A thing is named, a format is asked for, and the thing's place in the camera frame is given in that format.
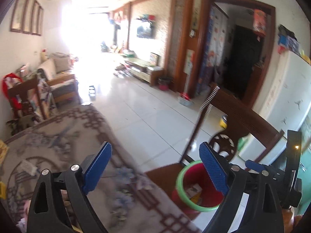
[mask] white refrigerator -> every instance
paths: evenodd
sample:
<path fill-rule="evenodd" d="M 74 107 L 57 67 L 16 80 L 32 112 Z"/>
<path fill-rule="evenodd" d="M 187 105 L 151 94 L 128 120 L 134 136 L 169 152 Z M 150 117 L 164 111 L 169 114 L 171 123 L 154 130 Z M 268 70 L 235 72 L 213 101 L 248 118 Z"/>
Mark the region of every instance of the white refrigerator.
<path fill-rule="evenodd" d="M 270 93 L 259 115 L 278 131 L 298 130 L 311 106 L 311 66 L 291 51 L 280 56 Z M 287 140 L 281 138 L 260 163 L 271 164 L 285 149 Z M 243 160 L 255 160 L 265 147 L 253 136 L 239 152 Z"/>

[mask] wooden door frame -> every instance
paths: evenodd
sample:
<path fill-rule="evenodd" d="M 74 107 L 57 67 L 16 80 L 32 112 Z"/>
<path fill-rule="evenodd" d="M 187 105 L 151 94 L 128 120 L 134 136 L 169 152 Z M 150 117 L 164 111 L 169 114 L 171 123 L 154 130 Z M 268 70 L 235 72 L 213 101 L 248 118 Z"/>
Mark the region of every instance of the wooden door frame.
<path fill-rule="evenodd" d="M 265 59 L 261 74 L 259 76 L 258 83 L 247 105 L 249 108 L 252 108 L 260 93 L 261 87 L 265 80 L 265 77 L 266 77 L 266 74 L 267 74 L 267 71 L 270 65 L 270 61 L 271 61 L 271 56 L 272 56 L 273 46 L 274 46 L 274 39 L 275 39 L 275 30 L 276 30 L 276 9 L 275 7 L 269 4 L 256 1 L 256 0 L 205 0 L 206 13 L 204 13 L 204 11 L 202 13 L 202 15 L 205 14 L 204 16 L 205 20 L 203 21 L 203 27 L 201 27 L 200 32 L 199 32 L 200 36 L 198 40 L 198 46 L 200 48 L 198 49 L 196 53 L 196 56 L 197 56 L 196 63 L 193 66 L 193 72 L 190 78 L 190 85 L 189 85 L 190 97 L 194 97 L 195 95 L 197 80 L 198 80 L 199 73 L 200 73 L 200 66 L 201 66 L 201 62 L 203 58 L 203 49 L 205 45 L 206 30 L 209 24 L 210 8 L 211 8 L 211 4 L 215 2 L 229 3 L 229 4 L 243 6 L 243 7 L 250 8 L 250 9 L 261 9 L 267 15 L 271 16 L 270 38 L 269 38 L 269 46 L 268 46 L 268 51 L 266 54 L 266 59 Z"/>

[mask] green rim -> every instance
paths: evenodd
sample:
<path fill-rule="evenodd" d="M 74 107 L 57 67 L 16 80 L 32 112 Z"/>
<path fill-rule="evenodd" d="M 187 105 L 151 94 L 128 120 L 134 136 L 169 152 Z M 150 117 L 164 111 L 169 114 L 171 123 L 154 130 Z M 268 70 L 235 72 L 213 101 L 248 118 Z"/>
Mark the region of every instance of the green rim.
<path fill-rule="evenodd" d="M 194 209 L 196 211 L 199 211 L 199 212 L 211 212 L 211 211 L 214 211 L 216 209 L 218 209 L 219 205 L 215 206 L 215 207 L 210 207 L 210 208 L 207 208 L 207 207 L 201 207 L 195 203 L 193 203 L 187 196 L 184 188 L 183 188 L 183 177 L 185 176 L 185 173 L 186 171 L 196 165 L 196 164 L 199 164 L 199 163 L 202 163 L 201 160 L 198 160 L 198 161 L 194 161 L 192 163 L 190 163 L 189 165 L 187 165 L 179 174 L 178 174 L 178 177 L 177 177 L 177 180 L 176 180 L 176 190 L 177 190 L 177 193 L 178 193 L 178 196 L 180 197 L 180 199 L 191 209 Z"/>

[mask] sofa armrest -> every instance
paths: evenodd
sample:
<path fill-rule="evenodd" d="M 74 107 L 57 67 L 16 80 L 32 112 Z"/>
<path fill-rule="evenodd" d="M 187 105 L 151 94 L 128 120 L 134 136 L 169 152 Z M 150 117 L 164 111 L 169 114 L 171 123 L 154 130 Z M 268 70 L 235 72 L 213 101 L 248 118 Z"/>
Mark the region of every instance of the sofa armrest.
<path fill-rule="evenodd" d="M 71 79 L 74 79 L 76 80 L 76 77 L 74 74 L 66 74 L 62 77 L 59 77 L 59 78 L 56 78 L 54 80 L 48 80 L 46 83 L 49 85 L 49 86 L 53 86 L 53 85 L 56 85 L 56 84 L 60 84 L 64 81 L 67 81 L 67 80 L 71 80 Z"/>

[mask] television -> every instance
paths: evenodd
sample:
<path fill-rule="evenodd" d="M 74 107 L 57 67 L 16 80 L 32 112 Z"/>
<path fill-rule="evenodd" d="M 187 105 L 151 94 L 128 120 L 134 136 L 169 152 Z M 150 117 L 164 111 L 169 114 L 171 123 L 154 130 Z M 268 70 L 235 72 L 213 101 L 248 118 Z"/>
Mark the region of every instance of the television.
<path fill-rule="evenodd" d="M 153 37 L 153 22 L 139 20 L 137 27 L 137 37 L 152 38 Z"/>

